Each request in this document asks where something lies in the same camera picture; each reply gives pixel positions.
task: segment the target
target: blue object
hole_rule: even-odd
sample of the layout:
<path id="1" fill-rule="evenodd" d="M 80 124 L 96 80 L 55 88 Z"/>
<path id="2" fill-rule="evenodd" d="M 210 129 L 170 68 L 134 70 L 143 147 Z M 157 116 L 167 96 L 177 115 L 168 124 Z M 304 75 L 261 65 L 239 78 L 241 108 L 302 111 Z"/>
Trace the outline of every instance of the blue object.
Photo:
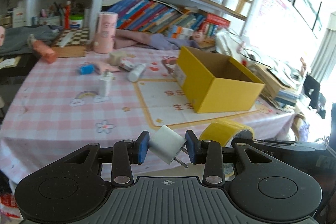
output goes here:
<path id="1" fill-rule="evenodd" d="M 185 146 L 187 147 L 187 151 L 188 151 L 188 154 L 189 154 L 190 162 L 192 164 L 195 164 L 195 146 L 194 146 L 194 143 L 191 140 L 189 134 L 187 134 L 187 132 L 185 133 L 185 139 L 187 140 Z"/>
<path id="2" fill-rule="evenodd" d="M 89 75 L 91 73 L 93 73 L 95 70 L 95 66 L 92 64 L 89 65 L 83 65 L 79 68 L 79 73 L 81 75 Z"/>
<path id="3" fill-rule="evenodd" d="M 138 154 L 138 161 L 139 164 L 142 164 L 145 162 L 145 158 L 148 151 L 148 142 L 149 142 L 149 133 L 147 132 L 146 136 L 142 140 L 142 142 L 139 145 L 139 154 Z"/>

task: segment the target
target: small white box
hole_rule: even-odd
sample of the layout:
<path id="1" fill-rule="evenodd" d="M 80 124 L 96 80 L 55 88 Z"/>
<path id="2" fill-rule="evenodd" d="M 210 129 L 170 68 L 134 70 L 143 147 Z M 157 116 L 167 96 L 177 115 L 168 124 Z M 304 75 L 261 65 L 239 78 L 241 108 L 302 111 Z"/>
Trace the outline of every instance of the small white box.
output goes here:
<path id="1" fill-rule="evenodd" d="M 13 9 L 13 28 L 24 27 L 26 25 L 27 25 L 26 9 L 25 8 Z"/>

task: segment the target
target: table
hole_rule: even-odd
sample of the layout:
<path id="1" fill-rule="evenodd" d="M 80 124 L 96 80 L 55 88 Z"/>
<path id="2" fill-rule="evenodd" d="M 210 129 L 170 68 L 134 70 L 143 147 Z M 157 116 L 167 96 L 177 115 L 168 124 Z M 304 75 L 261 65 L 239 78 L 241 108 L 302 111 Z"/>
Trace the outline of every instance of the table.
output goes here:
<path id="1" fill-rule="evenodd" d="M 133 63 L 148 64 L 143 79 L 173 79 L 174 60 L 179 51 L 158 51 L 129 47 L 125 51 Z M 32 69 L 8 110 L 0 131 L 0 169 L 15 183 L 30 173 L 92 142 L 101 147 L 113 146 L 124 139 L 135 140 L 143 130 L 155 130 L 146 122 L 133 83 L 126 80 L 127 72 L 115 73 L 110 100 L 71 107 L 69 104 L 98 90 L 99 75 L 79 75 L 80 64 L 105 61 L 108 55 L 90 52 L 84 58 L 60 58 L 53 64 L 40 60 Z M 293 113 L 269 107 L 248 115 L 230 117 L 251 126 L 257 139 L 287 134 Z M 198 124 L 175 131 L 181 136 L 191 129 L 199 137 L 208 124 Z M 179 156 L 190 162 L 187 155 Z M 110 176 L 110 165 L 104 165 L 102 177 Z M 167 169 L 169 166 L 152 154 L 143 165 L 132 165 L 133 173 Z"/>
<path id="2" fill-rule="evenodd" d="M 15 56 L 0 56 L 5 59 L 15 58 Z M 38 59 L 33 54 L 21 54 L 20 61 L 15 67 L 1 69 L 2 77 L 26 76 L 34 67 Z"/>

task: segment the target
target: printed label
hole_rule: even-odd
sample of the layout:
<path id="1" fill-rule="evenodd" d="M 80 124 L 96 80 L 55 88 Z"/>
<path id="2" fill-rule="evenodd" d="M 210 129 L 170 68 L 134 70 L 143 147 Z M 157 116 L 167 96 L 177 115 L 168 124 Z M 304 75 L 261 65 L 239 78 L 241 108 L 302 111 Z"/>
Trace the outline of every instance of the printed label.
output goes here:
<path id="1" fill-rule="evenodd" d="M 180 68 L 179 65 L 175 65 L 175 69 L 174 69 L 174 78 L 177 80 L 178 84 L 180 86 L 184 85 L 184 81 L 186 79 L 186 74 L 183 72 L 183 70 Z"/>

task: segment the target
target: white bottle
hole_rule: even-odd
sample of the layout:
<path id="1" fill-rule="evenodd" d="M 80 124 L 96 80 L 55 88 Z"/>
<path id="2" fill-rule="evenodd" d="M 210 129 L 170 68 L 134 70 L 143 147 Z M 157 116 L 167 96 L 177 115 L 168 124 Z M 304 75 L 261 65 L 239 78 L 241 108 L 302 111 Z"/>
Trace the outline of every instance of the white bottle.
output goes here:
<path id="1" fill-rule="evenodd" d="M 134 69 L 132 69 L 127 75 L 127 79 L 131 82 L 136 82 L 139 80 L 140 75 L 145 71 L 146 64 L 138 64 Z"/>

